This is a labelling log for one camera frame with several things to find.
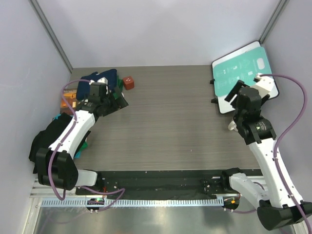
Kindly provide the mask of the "red cube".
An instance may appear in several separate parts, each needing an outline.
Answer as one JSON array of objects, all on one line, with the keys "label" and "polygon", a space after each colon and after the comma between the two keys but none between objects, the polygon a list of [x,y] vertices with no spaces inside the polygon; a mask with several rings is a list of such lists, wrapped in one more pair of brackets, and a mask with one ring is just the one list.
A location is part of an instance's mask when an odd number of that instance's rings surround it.
[{"label": "red cube", "polygon": [[126,90],[131,90],[135,87],[134,79],[131,76],[124,77],[122,81]]}]

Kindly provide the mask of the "white mug orange inside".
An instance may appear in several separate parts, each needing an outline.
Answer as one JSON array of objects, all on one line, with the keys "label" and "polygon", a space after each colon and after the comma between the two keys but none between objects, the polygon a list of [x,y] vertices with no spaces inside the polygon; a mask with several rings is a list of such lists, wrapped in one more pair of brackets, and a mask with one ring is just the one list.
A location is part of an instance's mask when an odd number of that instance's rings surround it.
[{"label": "white mug orange inside", "polygon": [[233,120],[229,123],[228,130],[238,132],[237,125]]}]

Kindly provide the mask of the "navy blue t-shirt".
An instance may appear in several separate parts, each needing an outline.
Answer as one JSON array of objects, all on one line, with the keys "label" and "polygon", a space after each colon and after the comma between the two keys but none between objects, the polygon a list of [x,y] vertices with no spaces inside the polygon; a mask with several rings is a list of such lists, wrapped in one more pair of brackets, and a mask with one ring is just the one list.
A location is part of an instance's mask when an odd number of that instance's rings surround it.
[{"label": "navy blue t-shirt", "polygon": [[108,85],[111,91],[114,91],[114,88],[117,86],[117,69],[110,69],[104,72],[93,72],[90,75],[82,76],[81,79],[88,80],[88,82],[80,81],[78,83],[76,99],[81,101],[87,94],[90,92],[90,82],[105,82]]}]

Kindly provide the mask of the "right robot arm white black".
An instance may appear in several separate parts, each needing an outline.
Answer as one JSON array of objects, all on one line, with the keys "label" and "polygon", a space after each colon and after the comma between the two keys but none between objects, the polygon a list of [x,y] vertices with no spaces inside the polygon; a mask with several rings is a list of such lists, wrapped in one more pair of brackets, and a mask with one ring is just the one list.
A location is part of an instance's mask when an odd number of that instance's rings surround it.
[{"label": "right robot arm white black", "polygon": [[237,191],[254,206],[261,224],[269,231],[307,221],[312,214],[311,202],[303,200],[283,163],[273,126],[261,115],[261,107],[272,88],[270,77],[258,78],[253,86],[239,80],[225,98],[235,109],[228,128],[238,131],[254,154],[267,190],[252,182],[239,168],[223,171],[220,180],[223,191]]}]

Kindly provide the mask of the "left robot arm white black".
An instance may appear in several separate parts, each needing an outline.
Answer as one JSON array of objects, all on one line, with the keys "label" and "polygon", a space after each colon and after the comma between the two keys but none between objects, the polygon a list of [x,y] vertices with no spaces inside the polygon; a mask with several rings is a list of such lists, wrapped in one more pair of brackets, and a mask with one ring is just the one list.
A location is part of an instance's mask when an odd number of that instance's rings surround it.
[{"label": "left robot arm white black", "polygon": [[104,183],[99,179],[99,173],[78,169],[74,156],[100,117],[126,106],[128,102],[119,87],[111,90],[105,82],[91,82],[89,92],[78,101],[75,108],[70,109],[73,115],[65,129],[56,135],[49,146],[37,151],[35,164],[39,184],[50,186],[53,190],[68,191],[86,186],[92,194],[100,194]]}]

